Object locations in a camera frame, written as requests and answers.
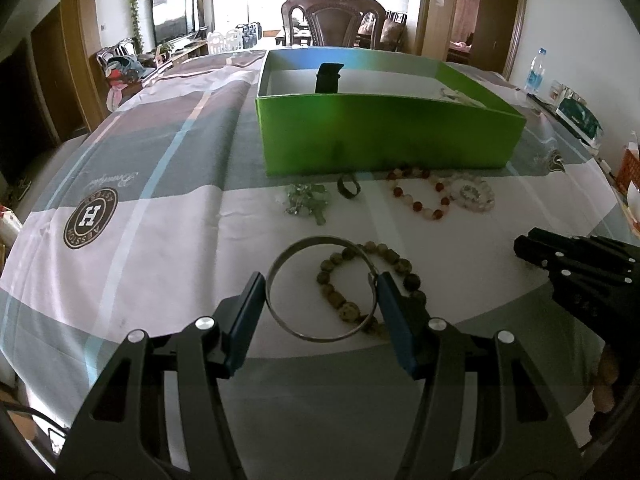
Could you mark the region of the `dark wooden chair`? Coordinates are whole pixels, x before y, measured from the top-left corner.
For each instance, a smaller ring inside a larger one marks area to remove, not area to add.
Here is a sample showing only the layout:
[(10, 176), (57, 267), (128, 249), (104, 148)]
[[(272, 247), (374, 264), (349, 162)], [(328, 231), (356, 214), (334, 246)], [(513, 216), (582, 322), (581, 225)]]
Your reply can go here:
[(285, 0), (281, 15), (288, 47), (292, 47), (294, 41), (295, 10), (302, 11), (311, 34), (311, 44), (316, 47), (352, 48), (363, 18), (372, 14), (374, 29), (370, 33), (369, 49), (380, 48), (386, 11), (376, 0)]

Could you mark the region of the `silver metal bangle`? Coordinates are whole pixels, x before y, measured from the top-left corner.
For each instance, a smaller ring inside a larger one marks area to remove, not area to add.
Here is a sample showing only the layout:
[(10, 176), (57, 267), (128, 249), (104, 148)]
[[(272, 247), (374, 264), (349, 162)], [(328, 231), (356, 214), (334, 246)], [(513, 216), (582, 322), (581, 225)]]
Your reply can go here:
[[(326, 300), (326, 303), (336, 312), (340, 320), (350, 326), (350, 330), (337, 336), (314, 336), (294, 330), (294, 328), (286, 324), (285, 320), (280, 317), (271, 299), (272, 285), (282, 266), (303, 250), (324, 245), (334, 245), (343, 248), (341, 252), (334, 252), (329, 258), (322, 261), (316, 276), (316, 283), (319, 286), (322, 298)], [(372, 298), (372, 304), (368, 313), (363, 313), (360, 307), (354, 302), (348, 301), (331, 283), (332, 273), (345, 261), (355, 259), (362, 260), (368, 269), (367, 280)], [(378, 310), (379, 277), (380, 272), (378, 272), (372, 258), (367, 254), (366, 248), (364, 248), (363, 245), (358, 245), (350, 240), (344, 240), (344, 238), (336, 236), (306, 237), (295, 242), (289, 248), (286, 248), (284, 252), (281, 252), (270, 266), (266, 277), (266, 307), (274, 319), (274, 322), (276, 322), (285, 333), (296, 339), (312, 342), (313, 344), (334, 344), (334, 342), (346, 340), (358, 333), (369, 335), (377, 334), (382, 328), (376, 318), (376, 311)]]

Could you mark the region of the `green cardboard box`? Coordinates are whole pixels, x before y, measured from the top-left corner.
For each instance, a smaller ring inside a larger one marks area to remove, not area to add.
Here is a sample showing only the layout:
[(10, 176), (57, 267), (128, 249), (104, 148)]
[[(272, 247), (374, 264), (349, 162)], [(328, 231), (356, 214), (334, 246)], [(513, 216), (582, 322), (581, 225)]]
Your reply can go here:
[[(322, 63), (342, 63), (338, 92), (317, 94)], [(440, 95), (463, 92), (485, 108)], [(427, 169), (500, 169), (526, 119), (456, 68), (431, 58), (356, 48), (274, 49), (256, 113), (268, 176)]]

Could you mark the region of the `checked grey pink tablecloth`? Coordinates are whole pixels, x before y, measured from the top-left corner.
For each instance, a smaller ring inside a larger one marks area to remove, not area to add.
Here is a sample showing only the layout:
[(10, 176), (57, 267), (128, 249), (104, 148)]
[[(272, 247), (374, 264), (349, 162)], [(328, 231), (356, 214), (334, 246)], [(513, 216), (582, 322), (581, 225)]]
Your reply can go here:
[[(501, 76), (469, 68), (526, 118), (510, 162), (486, 174), (495, 207), (452, 206), (429, 222), (385, 179), (330, 193), (326, 223), (287, 214), (285, 180), (264, 168), (259, 70), (209, 65), (163, 80), (100, 125), (49, 180), (1, 277), (1, 350), (37, 408), (69, 425), (130, 330), (178, 332), (238, 294), (288, 246), (335, 235), (411, 261), (427, 309), (465, 333), (510, 330), (564, 413), (591, 389), (600, 339), (557, 306), (514, 240), (533, 228), (634, 234), (596, 161)], [(319, 292), (324, 247), (289, 261), (242, 368), (220, 385), (253, 479), (389, 479), (421, 387), (376, 335), (351, 335)]]

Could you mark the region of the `flat screen television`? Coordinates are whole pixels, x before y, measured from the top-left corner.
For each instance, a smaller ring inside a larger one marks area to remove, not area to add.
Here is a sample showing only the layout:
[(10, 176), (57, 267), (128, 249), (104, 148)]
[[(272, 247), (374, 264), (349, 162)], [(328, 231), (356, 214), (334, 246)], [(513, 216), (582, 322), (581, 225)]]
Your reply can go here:
[(151, 0), (153, 37), (156, 44), (194, 32), (193, 0)]

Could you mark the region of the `plastic water bottle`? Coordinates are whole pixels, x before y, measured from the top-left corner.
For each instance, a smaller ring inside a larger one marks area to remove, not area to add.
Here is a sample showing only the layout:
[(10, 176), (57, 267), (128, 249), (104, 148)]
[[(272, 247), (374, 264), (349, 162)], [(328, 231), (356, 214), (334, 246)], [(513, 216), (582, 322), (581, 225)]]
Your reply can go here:
[(532, 59), (529, 66), (529, 71), (526, 77), (524, 91), (527, 94), (535, 94), (544, 79), (544, 60), (546, 59), (547, 50), (540, 48)]

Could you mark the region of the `black watch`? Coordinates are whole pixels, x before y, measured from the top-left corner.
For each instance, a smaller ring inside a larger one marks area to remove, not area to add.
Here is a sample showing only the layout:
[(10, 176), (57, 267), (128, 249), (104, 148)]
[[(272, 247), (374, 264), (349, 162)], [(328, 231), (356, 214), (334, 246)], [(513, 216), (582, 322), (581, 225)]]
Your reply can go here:
[(340, 71), (343, 67), (342, 63), (322, 63), (316, 73), (314, 92), (317, 94), (337, 93), (338, 82), (341, 78)]

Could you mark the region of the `green and white box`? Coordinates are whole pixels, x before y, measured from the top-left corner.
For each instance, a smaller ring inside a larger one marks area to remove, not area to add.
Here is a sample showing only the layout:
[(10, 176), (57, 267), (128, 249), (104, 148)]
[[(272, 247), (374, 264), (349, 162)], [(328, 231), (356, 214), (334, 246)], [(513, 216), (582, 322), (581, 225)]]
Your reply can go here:
[(598, 150), (602, 144), (603, 128), (586, 101), (573, 89), (555, 81), (553, 108), (555, 114), (570, 125), (590, 148)]

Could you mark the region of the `pile of clothes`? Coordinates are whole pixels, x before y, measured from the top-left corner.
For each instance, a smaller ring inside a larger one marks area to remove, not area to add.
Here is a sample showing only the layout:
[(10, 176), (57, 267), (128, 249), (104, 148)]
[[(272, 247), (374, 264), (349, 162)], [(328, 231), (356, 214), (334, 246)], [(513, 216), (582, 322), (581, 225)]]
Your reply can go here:
[(114, 112), (122, 102), (122, 92), (141, 82), (152, 73), (149, 67), (142, 65), (138, 59), (134, 40), (125, 39), (111, 47), (106, 47), (96, 54), (98, 62), (108, 85), (106, 108)]

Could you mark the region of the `wooden tv cabinet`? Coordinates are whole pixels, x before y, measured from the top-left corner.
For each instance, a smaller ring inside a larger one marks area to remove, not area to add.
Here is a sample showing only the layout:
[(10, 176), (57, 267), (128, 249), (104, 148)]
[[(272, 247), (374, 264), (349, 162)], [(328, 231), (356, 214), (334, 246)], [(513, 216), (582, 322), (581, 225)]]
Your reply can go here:
[(162, 42), (153, 48), (149, 55), (155, 66), (160, 67), (167, 63), (181, 64), (189, 58), (197, 58), (207, 53), (208, 47), (205, 40), (183, 37)]

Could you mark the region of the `white pearl jewelry piece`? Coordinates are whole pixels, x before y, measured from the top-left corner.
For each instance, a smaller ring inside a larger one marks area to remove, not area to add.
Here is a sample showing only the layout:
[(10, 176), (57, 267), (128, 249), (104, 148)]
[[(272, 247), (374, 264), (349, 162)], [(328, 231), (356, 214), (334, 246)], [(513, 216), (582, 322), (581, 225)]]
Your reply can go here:
[(472, 106), (472, 107), (478, 107), (478, 108), (485, 108), (486, 105), (482, 102), (480, 102), (479, 100), (470, 98), (469, 96), (467, 96), (466, 94), (464, 94), (463, 92), (460, 92), (458, 90), (452, 90), (449, 88), (441, 88), (440, 89), (440, 95), (442, 96), (442, 98), (444, 100), (449, 100), (452, 102), (456, 102), (465, 106)]

